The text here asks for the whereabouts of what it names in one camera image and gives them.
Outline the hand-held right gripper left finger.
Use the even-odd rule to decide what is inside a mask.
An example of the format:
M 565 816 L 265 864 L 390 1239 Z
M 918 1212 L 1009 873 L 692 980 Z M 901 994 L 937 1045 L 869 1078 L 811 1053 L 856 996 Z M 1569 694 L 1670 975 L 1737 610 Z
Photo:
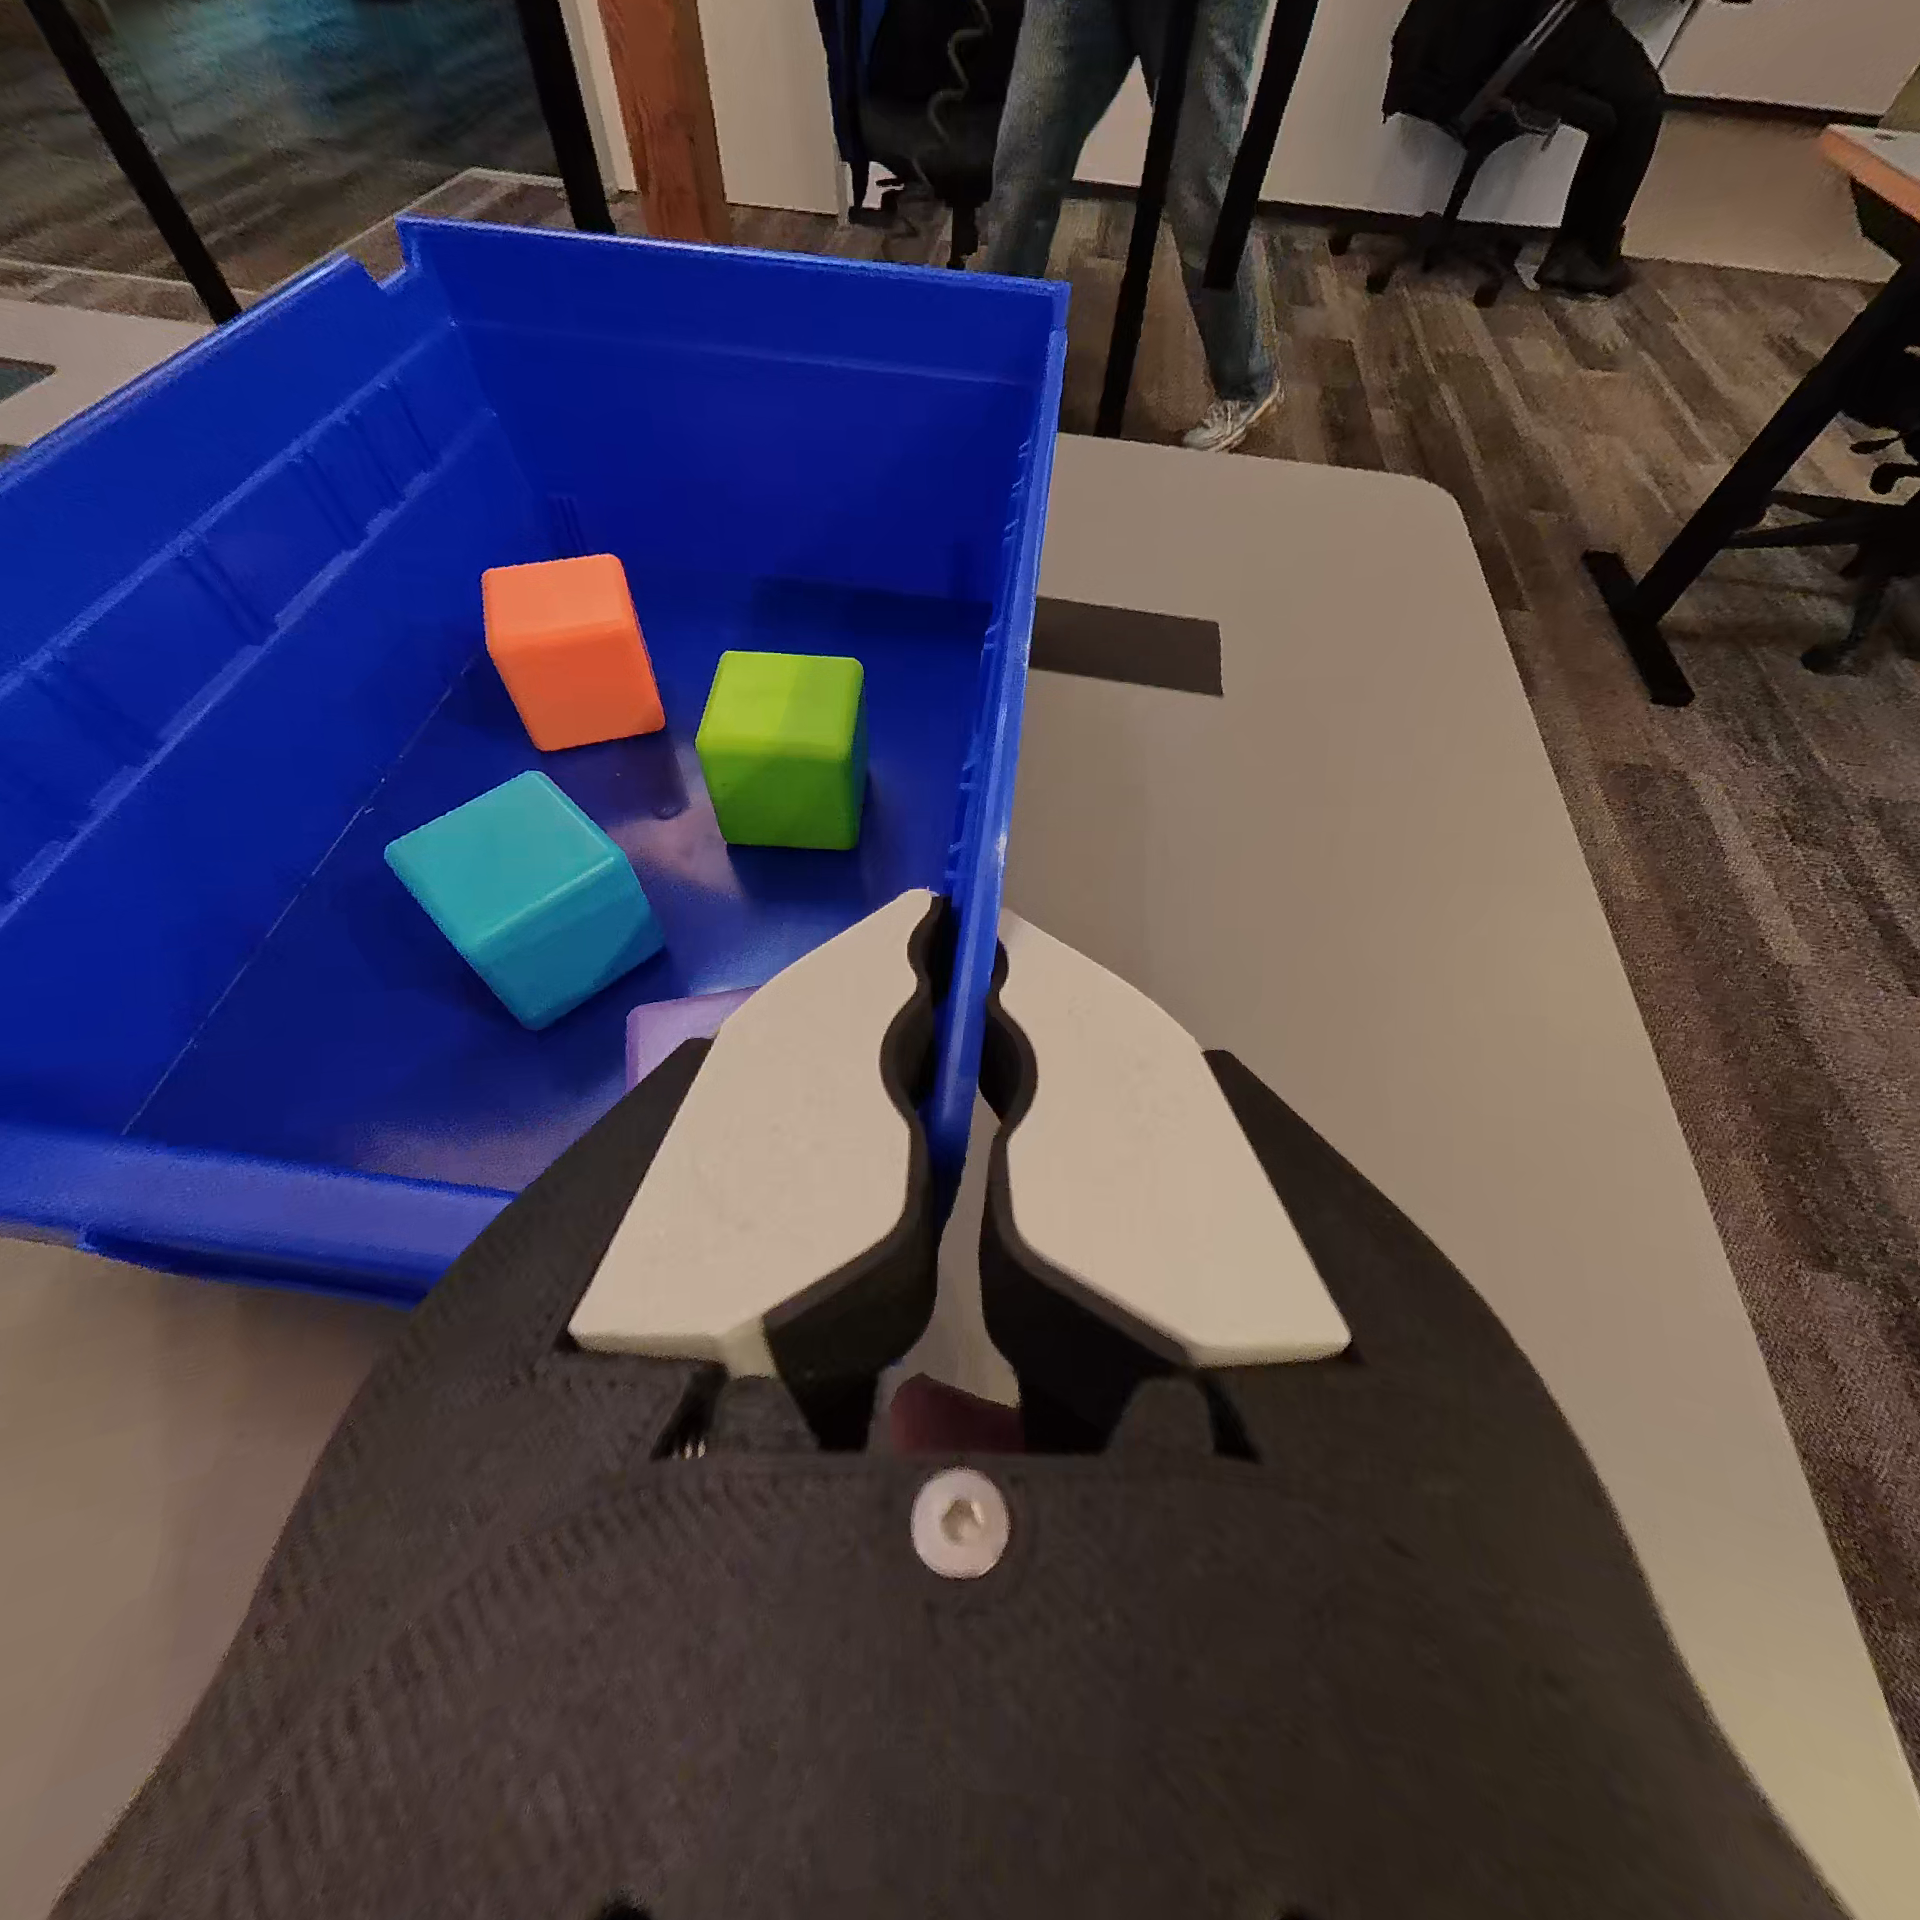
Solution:
M 869 1444 L 937 1303 L 944 926 L 942 896 L 902 892 L 717 1026 L 566 1321 L 577 1348 L 777 1381 L 824 1449 Z

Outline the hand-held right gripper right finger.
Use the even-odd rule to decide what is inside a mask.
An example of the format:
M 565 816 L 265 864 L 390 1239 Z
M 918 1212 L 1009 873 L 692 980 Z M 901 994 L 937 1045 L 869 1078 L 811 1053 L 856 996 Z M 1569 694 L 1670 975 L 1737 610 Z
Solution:
M 1097 1450 L 1140 1384 L 1344 1356 L 1320 1280 L 1207 1050 L 1156 1000 L 1017 914 L 981 1046 L 996 1120 L 984 1329 L 1025 1441 Z

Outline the purple cube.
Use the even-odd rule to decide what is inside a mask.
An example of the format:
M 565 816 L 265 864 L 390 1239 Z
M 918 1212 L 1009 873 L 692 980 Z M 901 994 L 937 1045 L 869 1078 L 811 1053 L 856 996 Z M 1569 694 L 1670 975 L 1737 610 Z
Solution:
M 707 991 L 676 998 L 651 998 L 630 1008 L 623 1026 L 627 1088 L 637 1088 L 678 1046 L 712 1040 L 717 1029 L 756 989 Z

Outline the cyan cube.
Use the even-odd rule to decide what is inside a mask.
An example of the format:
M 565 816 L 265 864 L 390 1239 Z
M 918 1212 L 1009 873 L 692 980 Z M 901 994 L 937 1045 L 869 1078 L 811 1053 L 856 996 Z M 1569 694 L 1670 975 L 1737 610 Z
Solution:
M 543 772 L 521 772 L 396 837 L 383 858 L 529 1030 L 665 951 L 622 846 Z

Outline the lime green cube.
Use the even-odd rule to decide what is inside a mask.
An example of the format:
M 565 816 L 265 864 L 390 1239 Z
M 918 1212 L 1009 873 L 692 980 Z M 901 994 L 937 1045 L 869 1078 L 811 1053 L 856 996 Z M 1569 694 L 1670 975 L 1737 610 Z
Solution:
M 694 735 L 731 847 L 847 853 L 869 784 L 865 669 L 851 656 L 720 653 Z

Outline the orange cube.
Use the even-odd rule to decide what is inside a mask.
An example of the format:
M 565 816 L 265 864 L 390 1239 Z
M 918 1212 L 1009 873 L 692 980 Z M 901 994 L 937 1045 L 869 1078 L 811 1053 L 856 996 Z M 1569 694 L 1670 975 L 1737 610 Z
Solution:
M 483 572 L 487 653 L 535 750 L 665 729 L 627 568 L 609 552 Z

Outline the blue plastic bin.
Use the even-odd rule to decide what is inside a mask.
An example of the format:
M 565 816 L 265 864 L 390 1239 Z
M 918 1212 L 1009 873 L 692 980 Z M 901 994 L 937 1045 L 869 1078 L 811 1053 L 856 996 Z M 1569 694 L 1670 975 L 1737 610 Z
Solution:
M 950 901 L 967 1151 L 1067 357 L 1055 279 L 397 218 L 5 463 L 5 1233 L 414 1304 L 622 1100 L 641 1000 Z M 483 572 L 609 552 L 665 727 L 543 754 Z M 720 653 L 865 669 L 852 849 L 731 847 Z M 543 770 L 665 949 L 528 1030 L 383 846 Z

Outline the grey desk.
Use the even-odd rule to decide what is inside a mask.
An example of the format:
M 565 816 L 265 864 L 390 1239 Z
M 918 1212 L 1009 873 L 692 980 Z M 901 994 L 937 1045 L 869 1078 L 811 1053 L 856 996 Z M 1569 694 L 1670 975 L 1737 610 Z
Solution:
M 416 1303 L 60 1916 L 1915 1916 L 1459 505 L 1055 440 L 983 1037 L 1003 914 L 1197 1040 L 1351 1348 L 1030 1446 L 979 1050 L 862 1450 L 583 1350 L 692 1040 Z

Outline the wooden table black legs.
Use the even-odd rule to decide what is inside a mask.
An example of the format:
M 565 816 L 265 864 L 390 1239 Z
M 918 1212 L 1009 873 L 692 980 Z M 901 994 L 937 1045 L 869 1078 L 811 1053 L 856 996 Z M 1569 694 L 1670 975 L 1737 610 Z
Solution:
M 1829 126 L 1822 129 L 1817 149 L 1845 175 L 1852 196 L 1856 185 L 1865 185 L 1902 215 L 1918 216 L 1912 108 L 1893 109 L 1873 128 Z M 1854 421 L 1848 391 L 1859 377 L 1895 357 L 1908 330 L 1918 328 L 1918 254 L 1910 266 L 1895 258 L 1893 265 L 1895 274 L 1854 314 L 1837 343 L 1800 377 L 1644 578 L 1635 578 L 1613 550 L 1592 548 L 1584 552 L 1581 564 L 1615 626 L 1645 696 L 1655 706 L 1685 708 L 1693 701 L 1689 677 L 1663 634 L 1663 617 L 1721 552 L 1846 545 L 1852 559 L 1862 545 L 1915 543 L 1918 500 L 1915 534 L 1895 534 L 1893 526 L 1902 522 L 1902 497 L 1879 493 L 1871 493 L 1871 497 L 1815 496 L 1785 489 L 1788 473 L 1813 444 L 1837 421 Z M 1859 598 L 1862 576 L 1845 572 L 1848 559 L 1839 574 L 1856 584 Z

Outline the black metal pole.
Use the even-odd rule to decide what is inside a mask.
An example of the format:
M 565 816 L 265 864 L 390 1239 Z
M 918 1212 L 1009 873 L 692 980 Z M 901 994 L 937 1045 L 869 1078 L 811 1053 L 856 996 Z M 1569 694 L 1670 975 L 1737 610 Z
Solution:
M 1180 142 L 1195 15 L 1197 2 L 1168 2 L 1158 80 L 1148 89 L 1150 126 L 1143 146 L 1143 170 L 1095 408 L 1095 434 L 1101 438 L 1119 437 L 1133 389 L 1168 181 Z
M 241 304 L 94 54 L 83 25 L 64 2 L 24 2 L 23 9 L 207 317 L 215 324 L 237 319 Z
M 536 105 L 577 233 L 615 233 L 561 2 L 512 2 Z

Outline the wooden pillar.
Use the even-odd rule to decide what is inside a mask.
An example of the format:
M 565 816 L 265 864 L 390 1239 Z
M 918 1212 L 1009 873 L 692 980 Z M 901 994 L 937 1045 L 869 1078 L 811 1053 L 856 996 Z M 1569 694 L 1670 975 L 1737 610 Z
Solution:
M 697 2 L 600 2 L 613 85 L 654 238 L 734 240 Z

